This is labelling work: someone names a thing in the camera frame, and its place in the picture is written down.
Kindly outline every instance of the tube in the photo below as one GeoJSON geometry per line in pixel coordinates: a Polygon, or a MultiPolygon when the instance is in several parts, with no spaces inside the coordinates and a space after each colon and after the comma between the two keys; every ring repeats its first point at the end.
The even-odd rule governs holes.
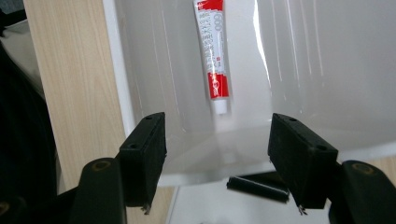
{"type": "Polygon", "coordinates": [[[216,114],[228,112],[228,81],[224,60],[223,0],[194,0],[201,53],[209,96],[216,114]]]}

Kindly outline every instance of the tube cap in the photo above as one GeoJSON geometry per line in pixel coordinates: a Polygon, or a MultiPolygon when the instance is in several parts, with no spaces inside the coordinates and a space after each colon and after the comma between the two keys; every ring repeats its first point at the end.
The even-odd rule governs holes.
{"type": "Polygon", "coordinates": [[[213,106],[215,108],[215,113],[218,115],[227,114],[227,100],[226,99],[219,99],[213,101],[213,106]]]}

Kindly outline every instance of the toothpaste tube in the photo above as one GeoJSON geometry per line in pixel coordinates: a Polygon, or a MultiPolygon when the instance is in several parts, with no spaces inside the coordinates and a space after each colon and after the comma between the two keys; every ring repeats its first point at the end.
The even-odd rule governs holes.
{"type": "Polygon", "coordinates": [[[226,114],[229,93],[224,62],[223,0],[194,0],[194,8],[209,95],[215,113],[226,114]]]}

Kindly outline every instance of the red band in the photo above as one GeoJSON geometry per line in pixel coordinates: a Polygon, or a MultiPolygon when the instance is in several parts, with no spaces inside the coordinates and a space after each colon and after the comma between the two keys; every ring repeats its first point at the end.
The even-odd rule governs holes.
{"type": "Polygon", "coordinates": [[[197,3],[198,10],[222,11],[223,0],[204,0],[197,3]]]}
{"type": "Polygon", "coordinates": [[[209,91],[211,99],[229,96],[226,76],[217,73],[207,73],[207,78],[209,80],[209,91]]]}

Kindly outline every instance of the white plastic container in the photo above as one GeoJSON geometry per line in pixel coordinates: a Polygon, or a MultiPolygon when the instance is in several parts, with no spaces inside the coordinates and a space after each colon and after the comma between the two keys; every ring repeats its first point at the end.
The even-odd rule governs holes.
{"type": "Polygon", "coordinates": [[[192,0],[104,1],[125,132],[164,111],[162,186],[272,170],[272,113],[340,160],[396,153],[396,2],[225,0],[231,113],[212,116],[192,0]]]}

